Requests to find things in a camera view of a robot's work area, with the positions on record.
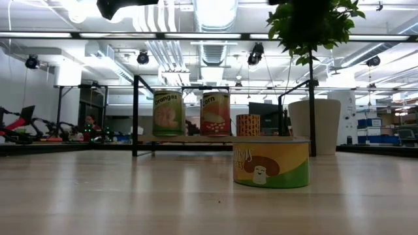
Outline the blue storage bin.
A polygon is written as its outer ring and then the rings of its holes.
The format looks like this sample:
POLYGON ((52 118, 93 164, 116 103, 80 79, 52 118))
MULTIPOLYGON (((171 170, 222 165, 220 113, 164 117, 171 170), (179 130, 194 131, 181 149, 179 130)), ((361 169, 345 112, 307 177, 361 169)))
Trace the blue storage bin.
POLYGON ((399 144, 399 137, 389 135, 377 135, 377 136, 359 136, 359 144, 399 144))

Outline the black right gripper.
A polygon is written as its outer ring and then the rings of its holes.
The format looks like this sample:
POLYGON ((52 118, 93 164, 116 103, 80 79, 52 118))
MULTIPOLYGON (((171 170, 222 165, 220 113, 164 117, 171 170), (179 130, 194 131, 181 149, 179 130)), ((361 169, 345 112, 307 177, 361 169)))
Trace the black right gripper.
POLYGON ((325 31, 330 0, 288 0, 287 4, 291 8, 288 42, 319 43, 325 31))

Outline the black rack frame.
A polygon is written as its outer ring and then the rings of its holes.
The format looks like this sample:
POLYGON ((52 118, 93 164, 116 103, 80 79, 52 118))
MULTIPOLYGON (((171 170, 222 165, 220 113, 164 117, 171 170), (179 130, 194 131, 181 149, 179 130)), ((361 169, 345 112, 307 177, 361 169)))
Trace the black rack frame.
POLYGON ((94 142, 104 142, 109 130, 105 127, 108 86, 97 82, 72 86, 55 85, 58 89, 54 136, 64 142, 85 142, 83 137, 86 116, 93 114, 100 131, 94 142))

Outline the black overhead gantry bar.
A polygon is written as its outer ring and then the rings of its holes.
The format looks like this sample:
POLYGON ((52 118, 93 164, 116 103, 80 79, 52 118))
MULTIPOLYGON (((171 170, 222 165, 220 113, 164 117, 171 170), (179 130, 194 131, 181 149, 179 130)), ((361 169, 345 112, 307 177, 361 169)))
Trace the black overhead gantry bar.
MULTIPOLYGON (((267 41, 265 33, 163 33, 163 32, 77 32, 0 31, 0 39, 74 40, 227 40, 267 41)), ((350 35, 350 42, 418 43, 418 35, 350 35)))

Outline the person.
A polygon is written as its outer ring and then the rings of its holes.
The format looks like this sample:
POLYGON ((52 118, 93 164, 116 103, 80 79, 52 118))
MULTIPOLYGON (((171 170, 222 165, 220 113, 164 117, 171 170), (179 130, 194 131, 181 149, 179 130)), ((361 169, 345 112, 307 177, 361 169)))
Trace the person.
POLYGON ((98 132, 100 131, 100 126, 96 123, 96 118, 93 114, 87 115, 85 120, 85 127, 83 132, 83 137, 85 142, 92 142, 94 138, 97 137, 98 132))

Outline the short mushroom can yellow green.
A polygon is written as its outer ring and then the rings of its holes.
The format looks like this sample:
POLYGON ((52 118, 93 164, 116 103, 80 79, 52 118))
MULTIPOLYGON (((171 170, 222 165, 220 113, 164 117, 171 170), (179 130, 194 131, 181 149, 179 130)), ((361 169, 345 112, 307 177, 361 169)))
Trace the short mushroom can yellow green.
POLYGON ((307 140, 233 144, 233 180, 273 189, 310 183, 310 144, 307 140))

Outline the tall corn can orange label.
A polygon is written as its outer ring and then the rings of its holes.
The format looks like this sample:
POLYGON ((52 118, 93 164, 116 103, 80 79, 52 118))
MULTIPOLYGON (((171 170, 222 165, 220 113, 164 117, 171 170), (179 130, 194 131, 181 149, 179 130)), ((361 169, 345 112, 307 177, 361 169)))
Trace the tall corn can orange label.
POLYGON ((229 136, 230 133, 230 95, 223 92, 204 93, 201 104, 201 134, 229 136))

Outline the short bean-pattern yellow can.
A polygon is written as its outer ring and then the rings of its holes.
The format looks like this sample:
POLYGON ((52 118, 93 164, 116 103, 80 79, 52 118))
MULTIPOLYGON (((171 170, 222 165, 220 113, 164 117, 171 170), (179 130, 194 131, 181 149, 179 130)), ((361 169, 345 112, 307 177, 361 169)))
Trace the short bean-pattern yellow can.
POLYGON ((261 117, 257 114, 240 114, 236 117, 237 136, 259 136, 261 117))

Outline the black monitor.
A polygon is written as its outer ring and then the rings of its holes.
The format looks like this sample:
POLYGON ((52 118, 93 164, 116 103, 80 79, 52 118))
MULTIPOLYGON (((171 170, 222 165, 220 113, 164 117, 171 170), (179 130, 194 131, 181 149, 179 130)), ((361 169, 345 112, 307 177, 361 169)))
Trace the black monitor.
POLYGON ((278 105, 258 102, 249 103, 249 114, 260 116, 260 128, 262 135, 279 134, 278 105))

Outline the white plant pot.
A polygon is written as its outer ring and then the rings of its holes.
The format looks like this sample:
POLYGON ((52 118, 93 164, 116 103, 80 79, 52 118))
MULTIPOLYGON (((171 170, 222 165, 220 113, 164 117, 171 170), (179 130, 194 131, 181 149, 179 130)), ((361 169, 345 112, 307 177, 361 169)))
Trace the white plant pot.
MULTIPOLYGON (((315 140, 317 155, 334 155, 338 136, 341 102, 334 99, 315 100, 315 140)), ((294 136, 310 137, 309 100, 289 104, 294 136)))

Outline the distant black gantry frame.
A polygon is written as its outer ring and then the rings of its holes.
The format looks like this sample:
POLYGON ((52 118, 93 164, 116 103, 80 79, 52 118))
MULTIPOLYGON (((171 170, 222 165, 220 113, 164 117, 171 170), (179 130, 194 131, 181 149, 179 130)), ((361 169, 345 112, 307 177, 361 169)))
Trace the distant black gantry frame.
POLYGON ((211 91, 211 90, 219 90, 222 93, 230 93, 229 86, 182 86, 181 92, 184 93, 185 90, 199 90, 199 91, 211 91))

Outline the tall oranges can green label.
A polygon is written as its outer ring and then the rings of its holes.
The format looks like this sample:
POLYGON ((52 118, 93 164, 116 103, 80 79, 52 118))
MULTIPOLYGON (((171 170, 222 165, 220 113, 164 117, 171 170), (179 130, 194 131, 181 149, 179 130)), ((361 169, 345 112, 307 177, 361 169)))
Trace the tall oranges can green label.
POLYGON ((182 94, 179 91, 155 91, 152 117, 154 136, 182 135, 184 131, 182 94))

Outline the green leafy plant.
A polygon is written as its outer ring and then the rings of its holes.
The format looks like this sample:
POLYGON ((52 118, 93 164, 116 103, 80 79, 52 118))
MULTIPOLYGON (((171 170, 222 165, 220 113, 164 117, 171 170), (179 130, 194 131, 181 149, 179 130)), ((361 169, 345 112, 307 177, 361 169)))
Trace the green leafy plant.
POLYGON ((312 55, 319 47, 331 50, 339 44, 346 44, 350 31, 355 27, 353 18, 365 19, 365 13, 358 7, 359 0, 330 0, 330 10, 325 16, 325 31, 317 44, 291 44, 289 39, 291 8, 288 0, 268 0, 268 4, 275 6, 274 12, 268 13, 266 20, 269 27, 268 39, 279 40, 279 46, 290 57, 297 57, 297 65, 306 65, 316 59, 312 55))

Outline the wooden shelf with black frame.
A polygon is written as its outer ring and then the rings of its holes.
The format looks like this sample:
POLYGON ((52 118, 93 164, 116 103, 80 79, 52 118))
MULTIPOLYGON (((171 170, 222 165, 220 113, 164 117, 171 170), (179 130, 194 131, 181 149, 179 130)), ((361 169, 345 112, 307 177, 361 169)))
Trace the wooden shelf with black frame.
POLYGON ((289 89, 284 92, 284 94, 278 97, 278 114, 279 116, 279 135, 277 137, 274 136, 166 136, 166 137, 157 137, 157 136, 137 136, 137 130, 133 131, 133 139, 131 145, 131 154, 133 157, 138 157, 138 142, 143 141, 152 142, 152 148, 150 151, 154 151, 154 144, 156 142, 191 142, 191 143, 203 143, 203 142, 219 142, 219 143, 238 143, 238 142, 274 142, 274 141, 292 141, 292 140, 306 140, 304 137, 285 137, 281 134, 281 114, 282 114, 282 105, 281 105, 281 98, 284 95, 289 94, 290 92, 307 85, 309 91, 309 107, 310 107, 310 151, 311 156, 317 156, 317 147, 316 147, 316 137, 315 137, 315 106, 314 106, 314 80, 311 78, 310 80, 306 80, 305 82, 295 86, 292 89, 289 89))

